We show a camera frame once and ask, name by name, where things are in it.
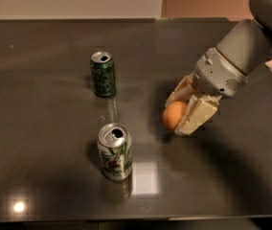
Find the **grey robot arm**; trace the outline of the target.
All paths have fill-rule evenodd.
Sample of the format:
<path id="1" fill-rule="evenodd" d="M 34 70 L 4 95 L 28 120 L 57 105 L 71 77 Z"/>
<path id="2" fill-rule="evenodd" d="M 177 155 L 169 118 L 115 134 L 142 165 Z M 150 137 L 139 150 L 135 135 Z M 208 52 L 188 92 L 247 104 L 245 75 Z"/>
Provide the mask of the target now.
<path id="1" fill-rule="evenodd" d="M 183 107 L 175 134 L 194 133 L 215 115 L 220 99 L 233 97 L 255 67 L 272 59 L 272 0 L 249 0 L 249 8 L 253 17 L 208 49 L 166 100 L 166 111 Z"/>

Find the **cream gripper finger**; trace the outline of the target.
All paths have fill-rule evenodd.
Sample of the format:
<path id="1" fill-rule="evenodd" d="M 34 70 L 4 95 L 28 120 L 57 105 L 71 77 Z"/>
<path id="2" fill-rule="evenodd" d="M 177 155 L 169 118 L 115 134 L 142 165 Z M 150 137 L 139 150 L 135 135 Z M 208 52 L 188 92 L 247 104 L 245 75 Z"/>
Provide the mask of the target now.
<path id="1" fill-rule="evenodd" d="M 174 129 L 174 133 L 180 136 L 191 135 L 204 123 L 209 121 L 218 111 L 221 95 L 176 95 L 175 101 L 186 101 L 188 106 L 183 117 Z"/>
<path id="2" fill-rule="evenodd" d="M 203 92 L 196 86 L 194 81 L 194 73 L 185 76 L 171 92 L 170 96 L 167 98 L 165 107 L 168 107 L 170 104 L 182 101 L 187 102 L 192 95 L 199 97 Z"/>

